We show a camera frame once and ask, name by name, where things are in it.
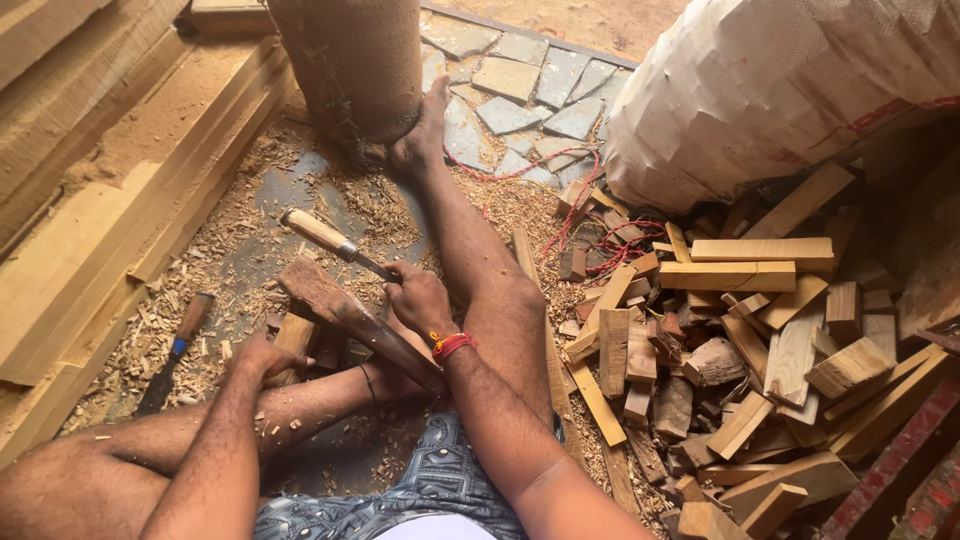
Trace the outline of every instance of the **lumber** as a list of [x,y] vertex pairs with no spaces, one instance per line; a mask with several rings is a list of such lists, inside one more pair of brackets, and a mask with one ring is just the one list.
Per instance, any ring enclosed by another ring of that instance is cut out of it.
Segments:
[[791,292],[796,287],[793,261],[663,262],[660,286],[668,289]]
[[750,479],[755,479],[778,467],[780,467],[780,465],[710,465],[697,471],[697,480],[699,480],[700,483],[710,483],[715,486],[733,486]]
[[793,260],[798,272],[827,272],[833,268],[833,247],[829,237],[697,240],[690,258],[693,262]]
[[863,337],[863,305],[856,282],[832,283],[827,288],[827,326],[842,347]]
[[774,409],[763,396],[751,391],[737,408],[729,421],[724,422],[710,438],[707,446],[722,455],[724,459],[733,457],[733,453],[743,446],[760,422]]
[[[41,1],[23,6],[38,6]],[[113,0],[4,88],[0,99],[0,148],[4,149],[0,156],[0,245],[14,238],[58,186],[59,174],[34,174],[37,166],[116,88],[167,32],[186,3]],[[98,138],[99,133],[93,134],[93,141]]]
[[770,495],[743,522],[751,538],[768,538],[806,499],[806,490],[785,483],[777,484]]
[[932,353],[892,392],[853,415],[850,428],[830,445],[830,451],[850,461],[858,461],[920,408],[943,377],[944,370],[938,368],[947,356],[943,350]]
[[727,337],[736,346],[736,349],[743,355],[747,365],[754,371],[757,378],[766,380],[767,362],[770,352],[760,341],[760,336],[756,335],[754,329],[743,320],[734,319],[731,315],[720,317],[720,323],[727,331]]
[[860,318],[863,336],[873,341],[883,353],[897,359],[897,317],[868,313]]
[[627,380],[657,380],[657,350],[647,339],[647,326],[635,321],[627,330]]
[[688,539],[753,540],[713,503],[684,504],[677,531]]
[[863,337],[813,366],[806,379],[830,399],[837,399],[857,385],[880,377],[897,362],[873,341]]
[[804,378],[813,367],[815,351],[810,341],[813,329],[824,322],[823,302],[808,304],[779,334],[776,344],[771,338],[767,361],[764,395],[774,396],[787,404],[803,407],[809,382]]
[[733,520],[743,523],[777,487],[785,483],[806,490],[799,507],[847,493],[859,483],[839,457],[830,452],[802,457],[728,489],[720,502],[731,508]]
[[828,161],[803,184],[760,218],[742,239],[783,238],[853,180],[843,167]]
[[693,414],[693,386],[686,380],[671,377],[658,389],[654,400],[654,430],[686,439]]
[[694,386],[717,386],[747,376],[743,357],[722,337],[714,337],[697,347],[682,369]]
[[608,398],[624,393],[627,379],[627,338],[630,314],[626,309],[600,310],[600,390]]
[[670,247],[673,248],[673,255],[677,262],[693,262],[690,258],[690,250],[686,247],[686,238],[684,231],[671,222],[666,222],[666,234],[670,238]]

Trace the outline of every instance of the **wood piece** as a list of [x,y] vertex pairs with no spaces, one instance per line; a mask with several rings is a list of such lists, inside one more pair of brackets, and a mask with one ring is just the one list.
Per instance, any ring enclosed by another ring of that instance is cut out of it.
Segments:
[[791,292],[796,287],[793,261],[663,262],[660,286],[672,289]]
[[727,337],[736,346],[737,351],[747,360],[747,365],[754,371],[760,380],[767,378],[767,362],[770,352],[760,341],[754,329],[743,320],[734,319],[730,315],[720,317],[723,328],[727,331]]
[[724,459],[733,457],[733,453],[743,446],[760,422],[773,411],[774,405],[756,392],[750,392],[740,404],[729,421],[724,422],[710,438],[707,446],[722,455]]
[[752,540],[713,503],[684,504],[677,531],[688,539]]
[[813,366],[805,377],[825,396],[837,399],[858,384],[880,377],[896,366],[895,360],[864,337]]
[[863,337],[860,299],[856,282],[833,283],[827,289],[827,326],[842,347]]
[[647,429],[627,430],[627,438],[630,439],[630,446],[636,454],[636,461],[640,466],[640,473],[650,485],[657,485],[667,477],[666,468],[663,467],[663,461],[654,448],[654,443],[647,434]]
[[873,341],[883,353],[897,359],[897,317],[866,314],[860,318],[863,336]]
[[677,258],[677,262],[693,262],[690,258],[690,250],[686,247],[684,231],[668,221],[666,222],[666,233],[670,238],[670,246],[673,247],[673,255]]
[[654,400],[654,430],[686,439],[693,414],[693,387],[686,380],[672,377],[658,389]]
[[438,398],[446,392],[443,372],[437,364],[367,310],[312,258],[300,256],[294,259],[280,272],[278,280],[291,297],[307,303],[326,322],[389,359],[425,390]]
[[775,334],[776,343],[773,339],[770,342],[764,395],[774,396],[795,407],[804,406],[809,388],[804,375],[813,367],[815,357],[810,336],[813,329],[823,323],[824,304],[813,302]]
[[806,490],[785,483],[777,484],[770,495],[743,522],[751,538],[768,538],[806,499]]
[[833,198],[853,180],[843,167],[828,161],[803,184],[787,195],[774,209],[763,216],[741,238],[783,238]]
[[747,480],[769,473],[781,465],[711,465],[697,471],[697,480],[715,486],[739,485]]
[[747,376],[743,357],[730,341],[714,337],[684,363],[684,375],[694,386],[717,386]]
[[833,268],[833,247],[829,237],[697,240],[690,258],[693,262],[793,260],[798,272],[827,272]]
[[647,339],[647,327],[631,321],[627,330],[627,380],[657,380],[657,350]]
[[827,282],[813,274],[803,274],[797,278],[797,290],[779,295],[756,318],[774,330],[779,330],[826,288]]
[[571,248],[560,256],[560,270],[557,280],[561,282],[582,283],[587,278],[587,254],[583,250]]
[[613,500],[628,514],[639,516],[640,506],[636,503],[634,487],[630,484],[630,467],[627,464],[624,445],[611,447],[607,441],[601,440],[600,448],[603,449]]
[[720,502],[731,508],[737,523],[743,523],[780,483],[805,489],[807,497],[800,503],[804,507],[853,490],[857,479],[839,457],[821,452],[732,487],[720,496]]

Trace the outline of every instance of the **wooden plank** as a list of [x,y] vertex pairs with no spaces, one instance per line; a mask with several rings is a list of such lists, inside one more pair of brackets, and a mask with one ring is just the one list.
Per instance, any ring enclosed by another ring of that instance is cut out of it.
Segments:
[[763,216],[741,238],[783,238],[853,180],[843,167],[828,161]]
[[842,495],[858,484],[856,476],[839,457],[830,452],[821,452],[781,465],[769,473],[732,487],[720,496],[720,502],[731,508],[737,523],[743,523],[754,508],[781,483],[806,490],[807,497],[800,507]]
[[677,262],[693,262],[690,258],[690,250],[686,247],[684,231],[668,221],[666,222],[666,233],[670,238],[670,246],[673,248],[673,255],[677,258]]
[[833,283],[827,289],[827,326],[830,337],[846,347],[863,337],[860,287],[856,282]]
[[697,240],[690,258],[693,262],[793,260],[798,272],[827,272],[833,268],[833,247],[829,237]]
[[768,538],[804,499],[802,487],[779,483],[743,522],[743,529],[751,538]]
[[733,457],[733,453],[743,446],[753,434],[760,422],[774,409],[774,404],[765,400],[763,396],[751,391],[737,408],[731,419],[724,422],[710,438],[707,446],[724,459]]
[[654,430],[686,439],[693,414],[693,386],[686,380],[671,377],[658,389],[654,400]]
[[660,286],[668,289],[791,292],[796,287],[793,261],[663,262]]
[[813,274],[803,274],[797,278],[797,290],[779,295],[757,319],[774,330],[779,330],[826,288],[827,282]]
[[863,337],[813,366],[805,377],[825,396],[835,400],[857,385],[880,377],[896,366],[895,360],[873,341]]
[[804,374],[813,367],[815,355],[810,336],[823,322],[824,304],[814,302],[787,323],[780,334],[775,334],[777,342],[775,345],[771,339],[764,395],[774,396],[795,407],[804,406],[809,388]]

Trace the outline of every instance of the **printed shorts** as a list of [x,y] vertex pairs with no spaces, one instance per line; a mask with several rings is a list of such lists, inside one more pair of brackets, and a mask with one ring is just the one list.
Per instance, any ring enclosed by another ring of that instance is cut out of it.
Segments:
[[[563,443],[564,430],[556,412],[554,431]],[[527,539],[514,510],[473,454],[455,412],[430,415],[394,487],[362,497],[278,497],[260,508],[253,538],[368,540],[431,514],[462,515],[497,540]]]

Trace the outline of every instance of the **wooden block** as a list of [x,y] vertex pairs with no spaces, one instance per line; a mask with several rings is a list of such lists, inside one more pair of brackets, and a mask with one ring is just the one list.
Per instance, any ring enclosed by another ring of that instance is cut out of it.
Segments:
[[583,250],[571,248],[560,256],[560,270],[557,280],[561,282],[582,283],[587,278],[587,254]]
[[770,495],[743,522],[751,538],[768,538],[806,499],[806,490],[785,483],[777,484]]
[[828,161],[746,231],[743,239],[783,238],[853,180],[843,167]]
[[715,486],[739,485],[747,480],[769,473],[781,465],[711,465],[697,471],[697,480]]
[[686,247],[686,238],[684,232],[673,223],[666,222],[666,234],[670,238],[670,246],[673,247],[673,255],[677,262],[693,262],[690,258],[690,250]]
[[896,366],[895,360],[873,341],[863,337],[813,366],[805,376],[825,396],[837,399],[858,384],[880,377]]
[[781,483],[806,490],[807,497],[800,503],[800,507],[804,507],[848,493],[859,482],[839,457],[822,452],[781,465],[732,487],[720,496],[720,502],[731,508],[737,523],[743,523]]
[[804,378],[813,367],[815,351],[810,342],[813,329],[824,322],[823,302],[807,305],[787,323],[770,342],[767,361],[767,377],[764,380],[764,395],[803,407],[806,402],[809,382]]
[[779,330],[826,288],[827,282],[813,274],[803,274],[797,278],[797,290],[779,295],[757,319],[774,330]]
[[677,531],[688,539],[753,540],[713,503],[684,504]]
[[862,306],[856,282],[833,283],[827,288],[827,326],[830,337],[843,347],[863,337]]
[[647,429],[627,430],[627,438],[630,439],[630,446],[636,454],[636,461],[640,466],[640,473],[650,485],[657,485],[667,477],[666,468],[657,454],[654,443],[647,434]]
[[730,341],[714,337],[684,363],[684,375],[694,386],[717,386],[747,376],[743,357]]
[[724,459],[730,459],[773,409],[774,405],[763,396],[750,392],[731,419],[713,434],[707,446]]
[[660,286],[669,289],[792,292],[796,287],[793,261],[787,262],[663,262]]
[[686,439],[693,414],[693,387],[686,380],[672,377],[657,392],[654,400],[654,430]]
[[890,299],[887,289],[868,290],[863,293],[863,312],[871,315],[896,315],[897,307]]
[[747,364],[754,371],[760,380],[767,378],[767,362],[769,351],[760,337],[756,335],[754,329],[743,320],[734,319],[730,315],[720,317],[723,328],[727,331],[727,337],[736,346],[736,349],[747,360]]
[[829,237],[697,240],[690,258],[693,262],[793,260],[798,272],[827,272],[833,268],[833,247]]
[[627,380],[657,380],[657,350],[647,339],[647,327],[631,322],[627,333]]
[[897,359],[897,317],[867,314],[860,318],[863,336],[873,341],[890,358]]

